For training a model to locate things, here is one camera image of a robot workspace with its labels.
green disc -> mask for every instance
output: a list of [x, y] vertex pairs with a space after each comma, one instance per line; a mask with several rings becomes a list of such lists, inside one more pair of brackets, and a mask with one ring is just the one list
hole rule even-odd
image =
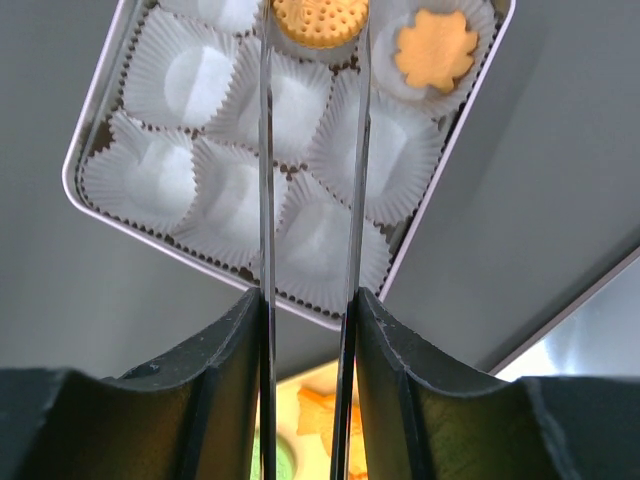
[[[295, 460], [287, 443], [276, 437], [276, 477], [278, 480], [293, 480]], [[251, 459], [251, 480], [260, 480], [260, 433], [253, 437], [253, 456]]]

gray table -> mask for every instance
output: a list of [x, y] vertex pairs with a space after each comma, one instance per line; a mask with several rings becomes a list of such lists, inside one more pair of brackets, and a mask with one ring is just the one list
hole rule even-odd
[[[0, 2], [0, 366], [117, 375], [238, 292], [76, 212], [60, 170], [115, 0]], [[638, 2], [520, 0], [390, 310], [490, 367], [640, 237]], [[278, 318], [278, 374], [338, 334]]]

paper cup liner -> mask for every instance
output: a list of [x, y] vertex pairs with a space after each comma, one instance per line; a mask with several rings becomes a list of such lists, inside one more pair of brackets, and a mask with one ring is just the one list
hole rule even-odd
[[[413, 88], [405, 83], [405, 75], [395, 64], [396, 38], [400, 29], [414, 26], [420, 9], [432, 13], [461, 11], [467, 19], [467, 30], [478, 32], [478, 45], [473, 51], [471, 69], [457, 80], [456, 88], [446, 94], [434, 87]], [[439, 118], [456, 110], [471, 91], [489, 52], [496, 30], [494, 9], [486, 0], [400, 0], [371, 4], [371, 75], [372, 84], [396, 99]], [[363, 47], [362, 40], [358, 50]]]
[[260, 5], [259, 0], [160, 0], [165, 10], [202, 20], [219, 32], [241, 35], [251, 32]]
[[[193, 146], [196, 200], [173, 237], [230, 267], [246, 267], [260, 250], [259, 163], [242, 147], [200, 137]], [[275, 217], [288, 189], [274, 171]]]
[[125, 110], [153, 126], [204, 126], [222, 105], [238, 41], [211, 27], [155, 8], [126, 72]]
[[179, 131], [148, 131], [121, 110], [110, 129], [113, 143], [85, 166], [87, 198], [120, 220], [170, 233], [196, 194], [191, 139]]
[[[262, 15], [256, 17], [256, 32], [262, 33]], [[299, 58], [324, 63], [325, 65], [340, 67], [351, 62], [356, 54], [358, 38], [348, 41], [344, 45], [334, 48], [308, 48], [287, 37], [277, 22], [271, 17], [271, 44], [276, 52]]]
[[[351, 212], [346, 207], [310, 175], [297, 175], [275, 240], [278, 292], [323, 311], [343, 313], [350, 223]], [[365, 221], [360, 285], [378, 291], [389, 260], [384, 237]]]
[[[260, 42], [247, 38], [238, 55], [231, 89], [205, 132], [214, 137], [258, 149], [260, 118]], [[330, 70], [317, 63], [299, 63], [272, 56], [273, 155], [298, 167], [324, 113], [331, 92]]]
[[[360, 91], [358, 75], [338, 75], [329, 107], [310, 148], [311, 174], [351, 206], [356, 163]], [[365, 215], [395, 225], [410, 217], [427, 190], [444, 134], [429, 115], [371, 92], [371, 135]]]

orange piece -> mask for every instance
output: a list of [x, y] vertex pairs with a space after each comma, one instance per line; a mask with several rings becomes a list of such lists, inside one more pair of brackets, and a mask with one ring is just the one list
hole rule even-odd
[[471, 53], [478, 46], [478, 33], [467, 32], [467, 19], [459, 10], [436, 14], [422, 9], [416, 14], [415, 27], [398, 34], [398, 70], [407, 75], [410, 87], [433, 86], [442, 93], [455, 88], [455, 80], [469, 72]]
[[[333, 442], [333, 412], [336, 396], [319, 395], [307, 388], [298, 392], [300, 416], [298, 418], [298, 435], [320, 435], [322, 446], [331, 456]], [[351, 480], [365, 480], [367, 475], [367, 459], [364, 451], [364, 435], [362, 433], [362, 417], [360, 407], [351, 409], [351, 442], [349, 447], [349, 476]]]
[[276, 21], [294, 42], [332, 48], [353, 39], [367, 20], [369, 0], [275, 0]]

metal tongs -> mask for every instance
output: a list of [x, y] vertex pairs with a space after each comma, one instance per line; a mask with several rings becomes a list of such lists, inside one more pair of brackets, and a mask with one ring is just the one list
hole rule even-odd
[[[271, 92], [271, 0], [262, 12], [260, 51], [260, 291], [262, 318], [260, 327], [260, 466], [263, 480], [276, 479], [276, 381], [275, 381], [275, 251], [273, 201], [273, 97]], [[360, 111], [356, 142], [354, 201], [349, 234], [347, 305], [342, 319], [340, 359], [336, 387], [330, 480], [346, 480], [349, 465], [351, 402], [355, 367], [357, 292], [360, 285], [360, 259], [364, 224], [364, 199], [367, 183], [371, 117], [371, 41], [369, 19], [361, 32]]]

